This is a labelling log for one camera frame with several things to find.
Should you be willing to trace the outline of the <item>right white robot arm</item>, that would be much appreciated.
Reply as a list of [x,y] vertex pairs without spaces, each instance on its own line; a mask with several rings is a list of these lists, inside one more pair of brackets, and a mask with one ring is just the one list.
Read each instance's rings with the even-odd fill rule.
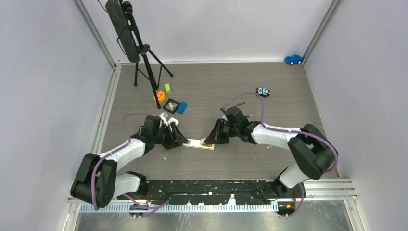
[[249,121],[236,106],[223,113],[204,143],[227,144],[230,138],[238,137],[246,143],[265,144],[291,152],[295,165],[282,171],[272,183],[275,193],[280,197],[288,197],[294,187],[305,180],[320,179],[337,164],[337,150],[311,124],[302,128],[269,126],[261,121]]

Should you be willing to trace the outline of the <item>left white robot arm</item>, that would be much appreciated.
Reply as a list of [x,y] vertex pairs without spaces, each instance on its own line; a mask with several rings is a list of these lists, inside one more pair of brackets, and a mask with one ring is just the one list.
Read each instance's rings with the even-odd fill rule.
[[166,117],[166,113],[145,115],[143,125],[123,144],[105,153],[86,154],[72,183],[70,195],[91,204],[95,210],[106,207],[118,197],[142,199],[147,196],[145,175],[132,171],[122,175],[117,173],[131,161],[145,156],[156,145],[170,150],[189,142],[179,131],[179,122]]

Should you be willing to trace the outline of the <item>long white remote control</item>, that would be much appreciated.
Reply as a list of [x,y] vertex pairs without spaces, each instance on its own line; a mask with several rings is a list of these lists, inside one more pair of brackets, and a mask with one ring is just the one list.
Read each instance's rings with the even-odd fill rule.
[[215,145],[213,144],[213,148],[208,148],[208,147],[203,147],[200,144],[200,140],[196,139],[188,139],[188,143],[184,143],[184,147],[189,147],[189,148],[197,148],[197,149],[206,149],[206,150],[213,150],[215,148]]

